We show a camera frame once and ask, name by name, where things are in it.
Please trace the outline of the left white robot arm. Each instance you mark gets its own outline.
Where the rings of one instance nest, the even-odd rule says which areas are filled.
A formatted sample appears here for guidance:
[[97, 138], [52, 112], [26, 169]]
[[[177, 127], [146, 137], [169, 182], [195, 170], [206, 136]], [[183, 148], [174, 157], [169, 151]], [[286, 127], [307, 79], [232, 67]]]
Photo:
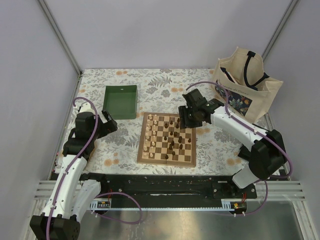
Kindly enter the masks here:
[[109, 186], [101, 180], [85, 180], [76, 191], [83, 170], [96, 149], [96, 141], [117, 130], [117, 123], [108, 116], [102, 122], [94, 105], [87, 101], [78, 108], [75, 127], [63, 145], [63, 158], [57, 180], [48, 202], [30, 220], [38, 240], [76, 240], [81, 220], [95, 197], [107, 195]]

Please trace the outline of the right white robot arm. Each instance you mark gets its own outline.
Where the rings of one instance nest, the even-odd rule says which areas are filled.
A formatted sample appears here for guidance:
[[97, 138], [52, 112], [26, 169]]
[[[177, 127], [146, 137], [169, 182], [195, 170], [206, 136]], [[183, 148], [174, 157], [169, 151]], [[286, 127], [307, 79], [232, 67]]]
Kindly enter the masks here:
[[240, 141], [249, 151], [249, 163], [232, 176], [228, 194], [239, 198], [246, 187], [268, 179], [287, 162], [282, 135], [267, 131], [231, 114], [226, 105], [213, 98], [207, 100], [198, 89], [182, 95], [186, 105], [178, 107], [181, 129], [198, 128], [203, 122], [215, 125]]

